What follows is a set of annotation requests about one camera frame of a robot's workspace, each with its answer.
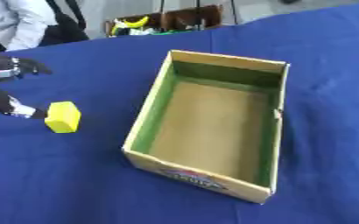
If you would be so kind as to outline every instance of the foam cube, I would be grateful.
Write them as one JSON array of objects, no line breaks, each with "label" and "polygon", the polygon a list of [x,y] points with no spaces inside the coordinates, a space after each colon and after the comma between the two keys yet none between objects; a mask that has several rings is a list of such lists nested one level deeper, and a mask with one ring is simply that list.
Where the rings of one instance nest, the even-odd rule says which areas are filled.
[{"label": "foam cube", "polygon": [[76,132],[81,112],[71,101],[54,102],[47,112],[45,124],[55,133]]}]

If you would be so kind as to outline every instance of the black pants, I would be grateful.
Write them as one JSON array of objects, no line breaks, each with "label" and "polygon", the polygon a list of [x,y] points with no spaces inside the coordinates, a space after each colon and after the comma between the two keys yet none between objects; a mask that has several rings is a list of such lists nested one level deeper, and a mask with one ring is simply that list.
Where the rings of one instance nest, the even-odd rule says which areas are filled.
[{"label": "black pants", "polygon": [[[88,36],[73,25],[49,25],[46,28],[45,35],[39,43],[39,46],[53,46],[64,43],[88,40]],[[0,52],[6,51],[6,48],[0,44]]]}]

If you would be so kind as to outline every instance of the person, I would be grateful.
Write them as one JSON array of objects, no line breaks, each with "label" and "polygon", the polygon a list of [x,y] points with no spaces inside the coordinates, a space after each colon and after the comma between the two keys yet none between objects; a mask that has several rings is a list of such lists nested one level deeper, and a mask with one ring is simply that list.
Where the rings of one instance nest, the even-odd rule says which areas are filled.
[{"label": "person", "polygon": [[63,42],[46,0],[0,0],[0,52]]}]

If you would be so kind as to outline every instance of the table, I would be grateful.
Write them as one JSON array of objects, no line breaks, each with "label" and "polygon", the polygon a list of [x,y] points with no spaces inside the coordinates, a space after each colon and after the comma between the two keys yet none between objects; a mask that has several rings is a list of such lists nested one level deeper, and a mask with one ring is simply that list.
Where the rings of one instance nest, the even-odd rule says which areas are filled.
[{"label": "table", "polygon": [[[132,167],[121,146],[170,49],[292,63],[278,191],[259,206]],[[359,223],[359,4],[167,36],[13,52],[52,76],[0,83],[72,101],[80,130],[0,115],[0,224]]]}]

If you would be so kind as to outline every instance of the open box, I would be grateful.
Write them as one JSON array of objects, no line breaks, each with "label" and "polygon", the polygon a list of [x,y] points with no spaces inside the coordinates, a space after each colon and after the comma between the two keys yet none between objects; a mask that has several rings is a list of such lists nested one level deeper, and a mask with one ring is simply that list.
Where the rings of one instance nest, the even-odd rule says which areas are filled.
[{"label": "open box", "polygon": [[138,168],[264,203],[276,190],[285,62],[170,51],[123,151]]}]

